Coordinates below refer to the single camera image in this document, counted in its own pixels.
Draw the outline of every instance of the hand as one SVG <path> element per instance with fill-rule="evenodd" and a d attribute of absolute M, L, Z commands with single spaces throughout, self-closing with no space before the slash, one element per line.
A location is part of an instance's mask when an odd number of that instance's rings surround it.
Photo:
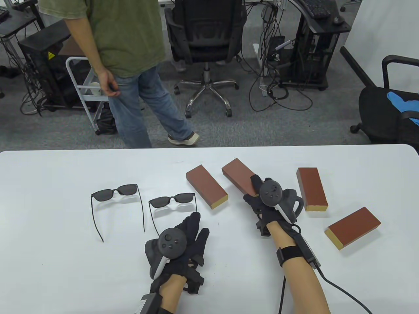
<path fill-rule="evenodd" d="M 118 83 L 115 80 L 114 75 L 106 68 L 97 72 L 101 89 L 108 97 L 118 97 L 121 95 L 119 91 Z"/>
<path fill-rule="evenodd" d="M 161 276 L 151 285 L 151 292 L 156 291 L 171 275 L 180 275 L 187 279 L 188 288 L 185 289 L 190 294 L 197 294 L 199 287 L 204 284 L 204 279 L 196 271 L 198 265 L 204 265 L 204 251 L 207 239 L 210 234 L 208 228 L 199 231 L 199 221 L 201 214 L 193 212 L 189 217 L 175 228 L 178 228 L 186 235 L 185 252 L 178 258 L 171 260 L 164 267 Z"/>
<path fill-rule="evenodd" d="M 252 185 L 255 191 L 259 194 L 259 190 L 261 185 L 263 184 L 262 179 L 258 175 L 254 175 L 251 177 Z M 243 196 L 244 201 L 249 204 L 253 212 L 257 215 L 259 218 L 261 224 L 259 226 L 261 227 L 261 234 L 264 236 L 269 236 L 270 233 L 268 229 L 266 228 L 266 225 L 277 221 L 279 225 L 282 227 L 282 229 L 291 237 L 296 235 L 298 232 L 296 232 L 294 229 L 292 229 L 292 226 L 285 221 L 285 219 L 282 217 L 281 213 L 277 211 L 274 207 L 269 207 L 265 205 L 265 203 L 262 202 L 261 198 L 258 196 L 253 197 L 249 194 L 246 194 Z"/>

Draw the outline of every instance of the black bag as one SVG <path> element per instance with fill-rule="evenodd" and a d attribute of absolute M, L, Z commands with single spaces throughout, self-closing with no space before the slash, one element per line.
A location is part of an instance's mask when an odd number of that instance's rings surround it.
<path fill-rule="evenodd" d="M 96 131 L 97 135 L 107 134 L 112 135 L 117 132 L 115 118 L 112 115 L 111 109 L 109 108 L 109 103 L 105 103 L 101 117 L 96 121 L 99 130 Z"/>

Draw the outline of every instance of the forearm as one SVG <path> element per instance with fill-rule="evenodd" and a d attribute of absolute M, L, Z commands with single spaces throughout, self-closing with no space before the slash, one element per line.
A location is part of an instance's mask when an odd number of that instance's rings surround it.
<path fill-rule="evenodd" d="M 170 279 L 160 287 L 160 295 L 163 297 L 161 308 L 173 314 L 179 304 L 186 278 L 179 275 L 172 275 Z"/>
<path fill-rule="evenodd" d="M 284 231 L 277 221 L 267 224 L 277 249 L 295 246 L 294 240 Z M 282 266 L 291 288 L 296 313 L 329 314 L 326 297 L 313 268 L 303 257 L 286 261 Z"/>
<path fill-rule="evenodd" d="M 78 18 L 65 19 L 64 21 L 67 24 L 74 40 L 89 59 L 89 62 L 95 72 L 99 74 L 104 71 L 105 67 L 102 64 L 89 20 L 87 18 Z"/>

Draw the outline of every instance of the green shirt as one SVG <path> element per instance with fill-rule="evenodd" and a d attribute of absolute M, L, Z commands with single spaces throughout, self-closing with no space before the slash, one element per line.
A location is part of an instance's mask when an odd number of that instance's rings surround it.
<path fill-rule="evenodd" d="M 146 71 L 165 58 L 158 0 L 39 0 L 40 12 L 87 17 L 103 65 L 120 77 Z"/>

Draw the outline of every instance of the jeans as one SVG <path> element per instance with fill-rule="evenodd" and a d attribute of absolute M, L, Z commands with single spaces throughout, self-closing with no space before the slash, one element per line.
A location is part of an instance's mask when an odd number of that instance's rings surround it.
<path fill-rule="evenodd" d="M 151 148 L 138 96 L 148 104 L 172 138 L 182 141 L 192 134 L 191 126 L 164 88 L 157 67 L 140 75 L 115 79 L 121 95 L 110 97 L 109 107 L 118 133 L 128 148 Z"/>

